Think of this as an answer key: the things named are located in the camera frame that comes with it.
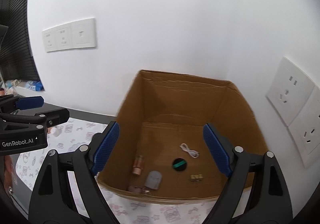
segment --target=cardboard floor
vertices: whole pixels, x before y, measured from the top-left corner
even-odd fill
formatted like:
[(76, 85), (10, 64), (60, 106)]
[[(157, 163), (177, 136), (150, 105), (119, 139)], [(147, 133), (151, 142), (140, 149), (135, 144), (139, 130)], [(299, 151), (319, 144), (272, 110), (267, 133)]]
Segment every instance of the cardboard floor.
[[(186, 143), (191, 150), (200, 153), (192, 158), (179, 146)], [(202, 127), (144, 122), (141, 127), (137, 155), (144, 156), (144, 169), (140, 176), (131, 175), (130, 185), (142, 187), (150, 171), (159, 171), (162, 181), (159, 190), (151, 195), (167, 198), (206, 198), (218, 196), (222, 190), (222, 174), (203, 140)], [(172, 168), (176, 158), (187, 161), (184, 171)], [(191, 174), (202, 174), (203, 180), (190, 181)]]

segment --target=striped black panel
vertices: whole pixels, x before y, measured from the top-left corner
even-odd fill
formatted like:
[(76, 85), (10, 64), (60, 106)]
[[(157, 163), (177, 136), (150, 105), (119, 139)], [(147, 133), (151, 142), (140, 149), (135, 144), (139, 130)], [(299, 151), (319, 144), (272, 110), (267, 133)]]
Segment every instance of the striped black panel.
[(0, 24), (8, 26), (0, 49), (5, 80), (40, 80), (29, 44), (27, 0), (0, 0)]

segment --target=white cable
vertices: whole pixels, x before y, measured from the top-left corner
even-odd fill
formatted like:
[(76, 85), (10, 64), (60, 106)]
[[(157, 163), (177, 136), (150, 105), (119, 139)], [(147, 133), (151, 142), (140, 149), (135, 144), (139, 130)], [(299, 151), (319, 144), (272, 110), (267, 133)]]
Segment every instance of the white cable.
[(188, 154), (190, 154), (190, 156), (192, 158), (198, 158), (199, 157), (199, 153), (197, 151), (195, 151), (195, 150), (190, 150), (189, 147), (185, 143), (180, 144), (180, 148), (183, 151), (186, 151)]

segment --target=white printed fabric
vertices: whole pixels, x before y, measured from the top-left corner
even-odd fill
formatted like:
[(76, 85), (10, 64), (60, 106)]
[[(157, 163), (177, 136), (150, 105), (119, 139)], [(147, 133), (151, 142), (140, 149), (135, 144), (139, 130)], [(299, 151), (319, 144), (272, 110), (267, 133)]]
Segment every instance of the white printed fabric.
[[(17, 176), (32, 190), (47, 152), (56, 149), (59, 153), (75, 151), (82, 144), (89, 144), (95, 133), (101, 133), (107, 125), (70, 118), (67, 123), (51, 129), (48, 147), (22, 153), (16, 164)], [(72, 194), (80, 214), (88, 217), (81, 199), (76, 178), (68, 172)], [(200, 224), (215, 202), (189, 205), (160, 205), (131, 201), (121, 198), (100, 186), (101, 192), (121, 224)], [(243, 213), (249, 192), (245, 192), (235, 215)]]

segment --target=wall socket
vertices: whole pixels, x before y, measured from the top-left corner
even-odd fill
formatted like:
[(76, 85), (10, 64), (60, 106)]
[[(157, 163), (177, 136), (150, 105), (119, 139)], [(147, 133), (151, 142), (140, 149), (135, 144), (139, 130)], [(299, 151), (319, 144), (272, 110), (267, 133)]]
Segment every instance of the wall socket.
[(80, 47), (96, 47), (95, 19), (66, 23), (42, 31), (46, 52)]
[(305, 167), (320, 157), (320, 89), (316, 86), (301, 112), (289, 125)]
[(290, 60), (282, 58), (267, 98), (273, 104), (286, 126), (307, 102), (315, 84)]
[(48, 29), (42, 32), (43, 44), (47, 51), (57, 50), (56, 39), (53, 29)]
[(320, 89), (283, 58), (267, 94), (295, 141), (305, 167), (320, 157)]

